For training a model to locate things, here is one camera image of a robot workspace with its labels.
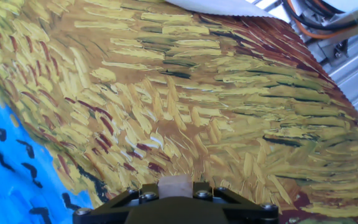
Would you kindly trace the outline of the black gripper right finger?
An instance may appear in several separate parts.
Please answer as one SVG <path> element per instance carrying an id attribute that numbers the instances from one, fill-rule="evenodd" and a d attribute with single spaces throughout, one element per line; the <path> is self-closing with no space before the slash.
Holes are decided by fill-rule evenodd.
<path id="1" fill-rule="evenodd" d="M 279 224 L 277 205 L 251 202 L 227 187 L 212 188 L 209 182 L 194 182 L 193 198 L 214 205 L 228 223 Z"/>

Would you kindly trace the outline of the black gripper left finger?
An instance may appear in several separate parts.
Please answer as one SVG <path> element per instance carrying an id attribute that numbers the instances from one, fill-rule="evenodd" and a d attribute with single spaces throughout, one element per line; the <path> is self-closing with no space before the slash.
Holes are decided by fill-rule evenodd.
<path id="1" fill-rule="evenodd" d="M 157 183 L 144 184 L 140 189 L 124 191 L 98 208 L 79 208 L 73 214 L 73 224 L 125 223 L 133 208 L 158 199 Z"/>

